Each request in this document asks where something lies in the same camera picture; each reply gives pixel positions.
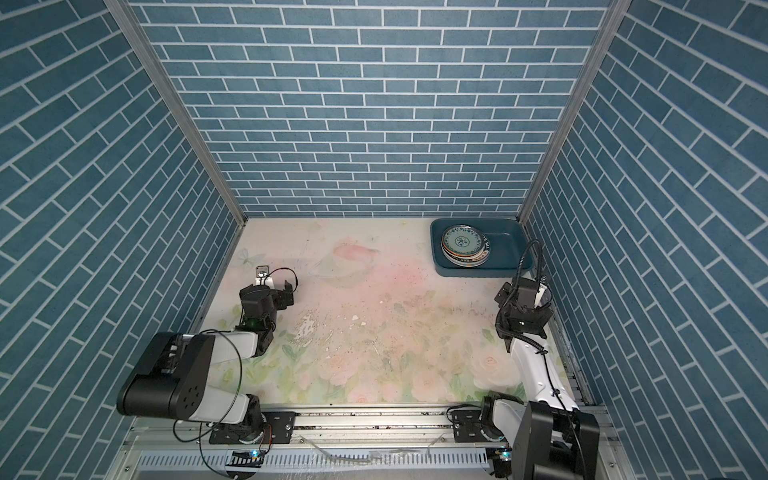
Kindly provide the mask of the green rim plate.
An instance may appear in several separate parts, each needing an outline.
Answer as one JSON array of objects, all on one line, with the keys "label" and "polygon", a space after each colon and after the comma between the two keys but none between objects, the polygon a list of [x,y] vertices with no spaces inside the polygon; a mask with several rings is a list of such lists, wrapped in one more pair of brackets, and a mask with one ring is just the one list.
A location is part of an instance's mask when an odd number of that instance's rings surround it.
[{"label": "green rim plate", "polygon": [[455,257],[450,254],[447,254],[445,258],[451,262],[453,265],[463,267],[463,268],[478,268],[481,265],[485,264],[488,259],[490,258],[489,254],[484,254],[481,256],[477,256],[475,258],[469,258],[469,257]]}]

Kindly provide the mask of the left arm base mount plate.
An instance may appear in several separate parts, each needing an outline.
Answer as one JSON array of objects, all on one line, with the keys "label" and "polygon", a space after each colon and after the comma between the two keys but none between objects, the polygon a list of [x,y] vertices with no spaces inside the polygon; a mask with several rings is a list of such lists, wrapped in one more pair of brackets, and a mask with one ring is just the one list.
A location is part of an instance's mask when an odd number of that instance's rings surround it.
[{"label": "left arm base mount plate", "polygon": [[263,412],[256,425],[248,420],[237,424],[221,424],[213,428],[212,445],[288,444],[293,435],[295,412]]}]

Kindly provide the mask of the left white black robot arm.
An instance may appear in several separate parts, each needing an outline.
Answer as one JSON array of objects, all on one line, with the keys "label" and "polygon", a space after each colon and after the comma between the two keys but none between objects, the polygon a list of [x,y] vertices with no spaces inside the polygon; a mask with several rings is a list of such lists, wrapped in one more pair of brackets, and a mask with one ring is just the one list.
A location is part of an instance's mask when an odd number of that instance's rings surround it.
[{"label": "left white black robot arm", "polygon": [[294,292],[288,281],[276,289],[265,280],[240,290],[241,317],[230,331],[154,335],[117,394],[118,412],[214,422],[236,427],[245,436],[260,435],[266,420],[258,397],[212,387],[208,376],[212,366],[235,361],[242,379],[244,361],[266,353],[274,339],[277,313],[294,304]]}]

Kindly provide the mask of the small blue patterned plate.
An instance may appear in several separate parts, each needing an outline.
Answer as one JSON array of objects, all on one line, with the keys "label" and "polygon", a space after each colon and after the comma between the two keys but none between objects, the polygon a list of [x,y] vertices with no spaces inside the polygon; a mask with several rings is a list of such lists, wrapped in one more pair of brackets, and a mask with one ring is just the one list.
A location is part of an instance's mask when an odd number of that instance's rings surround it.
[{"label": "small blue patterned plate", "polygon": [[474,261],[490,253],[490,241],[479,229],[469,225],[448,227],[441,237],[442,249],[451,257]]}]

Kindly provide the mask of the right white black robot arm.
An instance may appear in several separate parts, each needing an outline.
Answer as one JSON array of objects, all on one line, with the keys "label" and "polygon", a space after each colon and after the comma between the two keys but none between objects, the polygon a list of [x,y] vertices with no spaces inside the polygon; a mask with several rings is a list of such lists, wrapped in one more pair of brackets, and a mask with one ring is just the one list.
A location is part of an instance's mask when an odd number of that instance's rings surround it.
[{"label": "right white black robot arm", "polygon": [[506,443],[490,454],[491,475],[594,479],[600,429],[556,374],[545,332],[553,315],[551,290],[541,280],[518,278],[505,283],[495,301],[495,330],[519,369],[526,399],[494,392],[483,400],[483,427]]}]

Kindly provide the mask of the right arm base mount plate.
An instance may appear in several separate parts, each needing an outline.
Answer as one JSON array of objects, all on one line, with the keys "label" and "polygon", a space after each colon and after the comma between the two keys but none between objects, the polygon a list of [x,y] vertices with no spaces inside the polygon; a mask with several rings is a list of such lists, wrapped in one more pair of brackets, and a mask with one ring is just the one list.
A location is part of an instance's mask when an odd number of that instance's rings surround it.
[{"label": "right arm base mount plate", "polygon": [[456,443],[507,441],[504,434],[489,420],[481,418],[479,409],[454,409],[446,414]]}]

